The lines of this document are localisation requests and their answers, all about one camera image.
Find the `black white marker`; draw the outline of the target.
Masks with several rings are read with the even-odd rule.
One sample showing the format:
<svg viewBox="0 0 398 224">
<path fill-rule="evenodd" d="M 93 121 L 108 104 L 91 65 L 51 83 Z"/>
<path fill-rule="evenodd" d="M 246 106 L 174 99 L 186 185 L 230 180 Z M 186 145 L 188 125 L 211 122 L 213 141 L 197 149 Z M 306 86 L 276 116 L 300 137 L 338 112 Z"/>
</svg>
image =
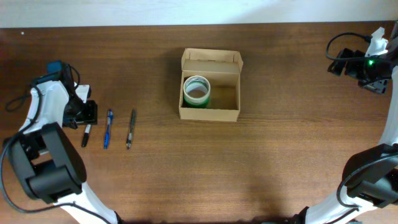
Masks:
<svg viewBox="0 0 398 224">
<path fill-rule="evenodd" d="M 90 138 L 90 130 L 91 130 L 91 125 L 87 124 L 85 131 L 83 133 L 83 138 L 82 138 L 82 142 L 81 142 L 81 147 L 86 147 L 88 144 L 88 140 Z"/>
</svg>

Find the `blue pen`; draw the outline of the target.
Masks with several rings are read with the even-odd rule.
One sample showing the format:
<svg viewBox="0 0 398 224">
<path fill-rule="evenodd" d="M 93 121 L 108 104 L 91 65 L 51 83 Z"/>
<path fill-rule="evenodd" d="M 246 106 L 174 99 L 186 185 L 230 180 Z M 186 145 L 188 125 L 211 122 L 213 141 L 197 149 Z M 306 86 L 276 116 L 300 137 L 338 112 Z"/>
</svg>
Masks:
<svg viewBox="0 0 398 224">
<path fill-rule="evenodd" d="M 113 122 L 113 111 L 112 109 L 108 110 L 108 115 L 106 118 L 106 131 L 104 134 L 104 149 L 107 150 L 109 147 L 110 139 L 111 139 L 111 125 Z"/>
</svg>

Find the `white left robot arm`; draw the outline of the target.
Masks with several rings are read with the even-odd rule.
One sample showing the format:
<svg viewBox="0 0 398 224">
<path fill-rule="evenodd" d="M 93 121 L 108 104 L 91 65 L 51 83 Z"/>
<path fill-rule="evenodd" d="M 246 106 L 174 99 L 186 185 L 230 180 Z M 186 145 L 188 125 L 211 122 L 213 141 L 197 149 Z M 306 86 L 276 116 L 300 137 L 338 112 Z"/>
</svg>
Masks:
<svg viewBox="0 0 398 224">
<path fill-rule="evenodd" d="M 5 201 L 19 213 L 41 213 L 64 209 L 78 223 L 122 223 L 87 183 L 86 167 L 64 128 L 96 125 L 98 106 L 90 99 L 91 87 L 74 79 L 78 71 L 57 60 L 47 64 L 47 73 L 30 84 L 30 108 L 26 120 L 3 142 L 1 159 L 7 159 L 24 191 L 44 208 L 16 205 L 7 194 Z"/>
</svg>

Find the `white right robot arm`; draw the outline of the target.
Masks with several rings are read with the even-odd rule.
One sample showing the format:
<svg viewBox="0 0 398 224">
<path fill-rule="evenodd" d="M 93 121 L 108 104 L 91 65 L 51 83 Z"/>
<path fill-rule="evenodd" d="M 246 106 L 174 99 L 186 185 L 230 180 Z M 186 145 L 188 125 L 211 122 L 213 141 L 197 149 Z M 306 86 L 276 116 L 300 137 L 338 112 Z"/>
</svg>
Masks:
<svg viewBox="0 0 398 224">
<path fill-rule="evenodd" d="M 362 89 L 384 94 L 392 84 L 392 98 L 386 125 L 377 146 L 349 158 L 338 188 L 324 201 L 305 207 L 287 223 L 356 223 L 365 213 L 397 205 L 397 28 L 389 39 L 385 29 L 360 35 L 368 43 L 365 52 L 343 49 L 332 61 L 328 72 L 348 75 Z"/>
</svg>

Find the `black pen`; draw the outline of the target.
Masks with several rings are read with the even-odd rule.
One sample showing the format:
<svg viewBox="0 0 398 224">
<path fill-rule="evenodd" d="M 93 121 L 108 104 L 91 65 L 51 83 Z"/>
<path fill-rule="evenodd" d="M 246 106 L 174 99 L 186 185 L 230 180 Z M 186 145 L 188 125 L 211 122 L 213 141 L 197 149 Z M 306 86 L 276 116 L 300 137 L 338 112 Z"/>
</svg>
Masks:
<svg viewBox="0 0 398 224">
<path fill-rule="evenodd" d="M 135 120 L 136 120 L 136 110 L 133 109 L 132 113 L 131 113 L 131 120 L 130 120 L 130 125 L 129 125 L 129 133 L 127 135 L 127 140 L 126 140 L 127 149 L 130 149 L 131 145 L 132 145 Z"/>
</svg>

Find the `open cardboard box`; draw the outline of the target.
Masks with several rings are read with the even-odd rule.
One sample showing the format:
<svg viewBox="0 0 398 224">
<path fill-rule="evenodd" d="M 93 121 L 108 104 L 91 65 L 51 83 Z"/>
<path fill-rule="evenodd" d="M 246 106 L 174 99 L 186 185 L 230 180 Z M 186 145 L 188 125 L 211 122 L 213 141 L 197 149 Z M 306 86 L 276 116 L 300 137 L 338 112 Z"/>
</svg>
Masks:
<svg viewBox="0 0 398 224">
<path fill-rule="evenodd" d="M 243 69 L 238 51 L 186 48 L 181 69 L 180 119 L 238 120 Z"/>
</svg>

